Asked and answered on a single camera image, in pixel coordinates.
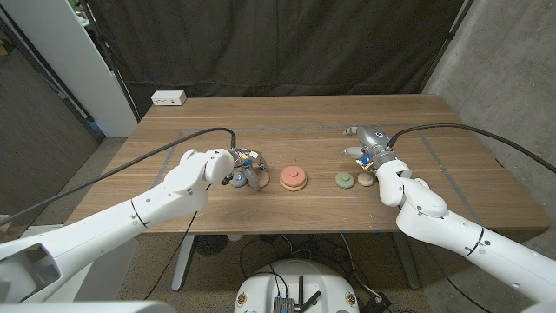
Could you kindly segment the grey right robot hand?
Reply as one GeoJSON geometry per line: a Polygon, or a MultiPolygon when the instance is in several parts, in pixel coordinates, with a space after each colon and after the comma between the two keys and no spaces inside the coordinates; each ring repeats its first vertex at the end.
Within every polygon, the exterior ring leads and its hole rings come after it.
{"type": "Polygon", "coordinates": [[[351,126],[344,130],[345,136],[357,136],[360,143],[348,147],[341,153],[356,160],[367,171],[377,171],[384,163],[396,159],[395,153],[387,145],[390,137],[382,130],[372,126],[351,126]]]}

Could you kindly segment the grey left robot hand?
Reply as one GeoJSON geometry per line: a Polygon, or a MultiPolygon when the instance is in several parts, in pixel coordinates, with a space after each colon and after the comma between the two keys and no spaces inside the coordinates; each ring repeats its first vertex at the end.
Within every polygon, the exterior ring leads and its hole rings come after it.
{"type": "Polygon", "coordinates": [[[234,167],[224,178],[222,185],[231,184],[235,188],[249,185],[255,190],[260,190],[263,187],[262,172],[268,172],[262,153],[247,148],[233,148],[228,152],[234,159],[234,167]]]}

